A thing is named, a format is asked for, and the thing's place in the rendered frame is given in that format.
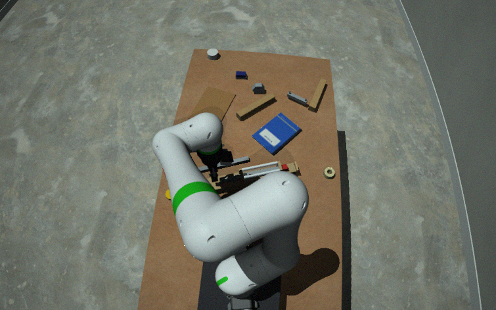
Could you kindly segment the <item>white short cylinder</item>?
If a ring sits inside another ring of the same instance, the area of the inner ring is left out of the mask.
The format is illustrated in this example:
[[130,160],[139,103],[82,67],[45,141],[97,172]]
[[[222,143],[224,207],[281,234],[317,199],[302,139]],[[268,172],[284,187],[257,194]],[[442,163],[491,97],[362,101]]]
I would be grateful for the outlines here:
[[208,58],[210,60],[215,60],[218,58],[218,50],[217,49],[209,49],[207,52]]

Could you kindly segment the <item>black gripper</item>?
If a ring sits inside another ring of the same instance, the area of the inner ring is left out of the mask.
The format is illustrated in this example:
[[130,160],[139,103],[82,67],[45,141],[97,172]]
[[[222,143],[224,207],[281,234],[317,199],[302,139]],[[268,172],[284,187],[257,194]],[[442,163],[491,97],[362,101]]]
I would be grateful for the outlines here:
[[205,162],[205,161],[202,160],[202,163],[204,165],[206,165],[209,170],[211,170],[210,171],[211,174],[209,174],[209,176],[212,178],[212,182],[218,181],[217,164],[220,162],[220,160],[221,160],[221,157],[219,159],[217,159],[216,161],[214,161],[214,162]]

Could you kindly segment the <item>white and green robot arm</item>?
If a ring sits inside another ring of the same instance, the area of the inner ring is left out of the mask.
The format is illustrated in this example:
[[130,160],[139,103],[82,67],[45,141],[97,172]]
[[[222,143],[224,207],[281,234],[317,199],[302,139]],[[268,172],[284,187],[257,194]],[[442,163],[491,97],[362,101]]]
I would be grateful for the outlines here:
[[221,120],[205,112],[157,132],[152,149],[164,170],[187,251],[205,263],[221,262],[215,280],[231,300],[227,310],[253,310],[260,286],[299,261],[298,230],[309,194],[293,173],[274,171],[222,199],[190,154],[196,152],[205,162],[221,157],[221,165],[231,165],[233,155],[222,148],[222,135]]

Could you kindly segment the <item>blue notebook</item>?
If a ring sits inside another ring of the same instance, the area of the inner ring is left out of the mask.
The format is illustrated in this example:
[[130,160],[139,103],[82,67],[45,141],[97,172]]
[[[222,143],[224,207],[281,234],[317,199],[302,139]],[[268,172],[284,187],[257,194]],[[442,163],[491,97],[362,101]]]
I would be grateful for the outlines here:
[[301,131],[295,123],[279,113],[252,137],[274,156]]

